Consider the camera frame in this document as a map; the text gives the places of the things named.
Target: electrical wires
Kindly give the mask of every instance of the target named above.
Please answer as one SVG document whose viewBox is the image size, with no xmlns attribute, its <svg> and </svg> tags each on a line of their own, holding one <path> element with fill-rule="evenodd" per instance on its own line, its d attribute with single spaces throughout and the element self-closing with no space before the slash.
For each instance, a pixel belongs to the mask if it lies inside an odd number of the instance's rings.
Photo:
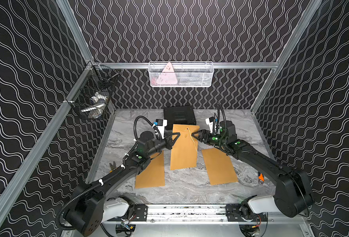
<svg viewBox="0 0 349 237">
<path fill-rule="evenodd" d="M 218 129 L 219 129 L 219 110 L 220 109 L 219 109 L 219 106 L 218 106 L 218 116 L 214 113 L 213 135 L 216 135 L 218 133 Z"/>
<path fill-rule="evenodd" d="M 224 136 L 226 135 L 226 132 L 227 132 L 226 116 L 224 114 L 224 109 L 223 109 L 223 107 L 222 107 L 222 105 L 220 103 L 216 103 L 215 105 L 218 107 L 218 113 L 219 113 L 219 109 L 221 110 L 222 116 L 223 116 L 223 122 L 224 122 L 224 130 L 223 130 L 223 134 L 221 134 L 221 138 L 219 139 L 218 146 L 219 146 L 220 149 L 222 149 L 222 151 L 224 153 L 226 153 L 227 155 L 231 155 L 234 152 L 234 150 L 231 149 L 230 147 L 228 147 L 228 145 L 227 145 L 228 137 L 226 137 L 225 143 L 224 143 L 224 145 L 222 145 L 222 140 L 223 140 L 223 138 L 224 138 Z"/>
<path fill-rule="evenodd" d="M 263 234 L 262 234 L 260 237 L 263 237 L 263 236 L 264 236 L 264 234 L 265 234 L 265 233 L 266 233 L 266 231 L 267 231 L 267 227 L 268 227 L 268 219 L 269 219 L 269 216 L 268 216 L 268 212 L 267 212 L 267 224 L 266 224 L 266 229 L 264 230 Z"/>
<path fill-rule="evenodd" d="M 259 214 L 257 216 L 259 217 L 260 223 L 258 225 L 252 226 L 252 228 L 259 227 L 261 225 L 261 217 L 259 216 Z"/>
<path fill-rule="evenodd" d="M 156 125 L 154 125 L 153 123 L 151 123 L 151 121 L 148 120 L 148 118 L 144 117 L 144 116 L 137 116 L 134 120 L 134 137 L 135 140 L 138 140 L 138 134 L 136 133 L 136 124 L 138 123 L 139 119 L 144 119 L 147 123 L 149 123 L 149 125 L 151 125 L 153 127 L 153 129 L 156 131 L 156 139 L 158 139 L 159 141 L 161 141 L 162 137 L 161 137 L 161 133 L 158 129 L 158 127 Z"/>
<path fill-rule="evenodd" d="M 125 221 L 128 221 L 127 225 L 129 225 L 130 222 L 131 222 L 135 217 L 136 217 L 136 214 L 135 214 L 131 219 L 125 220 Z M 114 236 L 112 236 L 112 235 L 105 229 L 105 227 L 102 225 L 102 223 L 100 224 L 100 226 L 101 226 L 102 230 L 105 232 L 105 234 L 107 235 L 107 237 L 114 237 Z M 131 231 L 131 230 L 128 230 L 128 231 L 130 231 L 129 234 L 127 234 L 127 230 L 125 230 L 125 234 L 126 234 L 125 237 L 130 237 L 130 236 L 132 235 L 132 231 Z"/>
</svg>

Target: gray marble surface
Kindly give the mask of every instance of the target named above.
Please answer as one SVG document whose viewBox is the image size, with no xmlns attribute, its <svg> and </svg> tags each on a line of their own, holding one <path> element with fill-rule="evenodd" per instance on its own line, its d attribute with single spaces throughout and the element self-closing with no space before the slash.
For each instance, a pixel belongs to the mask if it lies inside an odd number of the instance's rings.
<svg viewBox="0 0 349 237">
<path fill-rule="evenodd" d="M 209 129 L 205 118 L 214 115 L 214 110 L 195 110 L 197 125 L 200 129 Z M 235 124 L 238 138 L 244 139 L 259 152 L 268 155 L 260 134 L 248 110 L 226 110 L 226 119 Z M 138 115 L 146 116 L 150 121 L 163 118 L 162 110 L 118 110 L 109 135 L 109 139 L 99 164 L 96 180 L 105 176 L 110 171 L 109 163 L 113 161 L 119 166 L 122 157 L 134 145 L 134 132 L 132 130 L 134 119 Z M 137 133 L 152 128 L 144 120 L 140 120 Z M 252 195 L 274 194 L 274 185 L 266 179 L 264 184 L 257 181 L 257 171 L 239 160 L 231 157 L 235 172 L 238 177 L 236 183 L 210 185 L 202 149 L 212 148 L 203 143 L 198 143 L 197 167 L 170 170 L 170 150 L 164 152 L 165 186 L 155 188 L 135 189 L 135 178 L 125 182 L 111 197 L 121 194 L 129 197 L 136 203 L 238 203 Z"/>
</svg>

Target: black wavy-pattern wall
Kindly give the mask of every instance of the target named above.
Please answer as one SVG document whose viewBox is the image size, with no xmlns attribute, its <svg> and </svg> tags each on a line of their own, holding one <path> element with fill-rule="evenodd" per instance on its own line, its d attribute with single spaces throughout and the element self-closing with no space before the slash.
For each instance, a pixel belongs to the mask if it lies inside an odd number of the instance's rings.
<svg viewBox="0 0 349 237">
<path fill-rule="evenodd" d="M 314 235 L 349 236 L 349 1 L 324 0 L 257 117 L 272 153 L 310 176 Z"/>
<path fill-rule="evenodd" d="M 0 195 L 84 66 L 54 0 L 0 1 Z"/>
<path fill-rule="evenodd" d="M 92 166 L 107 119 L 81 120 L 71 111 L 16 200 L 0 236 L 59 237 L 59 209 L 70 200 Z"/>
<path fill-rule="evenodd" d="M 98 70 L 102 77 L 111 70 Z M 270 69 L 216 69 L 212 85 L 202 87 L 151 87 L 147 70 L 122 70 L 112 89 L 116 108 L 163 108 L 192 105 L 213 108 L 220 102 L 225 109 L 250 109 Z"/>
<path fill-rule="evenodd" d="M 98 62 L 274 62 L 308 0 L 69 2 Z"/>
</svg>

